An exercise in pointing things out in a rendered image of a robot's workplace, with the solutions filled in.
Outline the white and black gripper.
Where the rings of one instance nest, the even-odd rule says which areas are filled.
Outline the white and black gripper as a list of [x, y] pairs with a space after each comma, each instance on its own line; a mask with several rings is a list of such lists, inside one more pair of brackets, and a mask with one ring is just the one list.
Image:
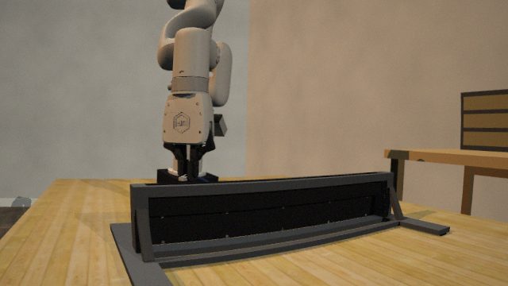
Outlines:
[[162, 139], [164, 148], [171, 150], [178, 161], [179, 177], [187, 174], [188, 181], [197, 180], [199, 161], [216, 148], [211, 95], [203, 91], [173, 91], [164, 109]]

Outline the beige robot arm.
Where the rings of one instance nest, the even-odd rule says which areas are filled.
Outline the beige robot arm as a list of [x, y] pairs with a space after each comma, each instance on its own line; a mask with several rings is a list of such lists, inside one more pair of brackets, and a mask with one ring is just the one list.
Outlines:
[[230, 47], [223, 42], [210, 41], [224, 1], [167, 0], [172, 9], [183, 11], [164, 26], [157, 51], [159, 66], [172, 71], [167, 89], [207, 92], [213, 107], [227, 103], [232, 71]]

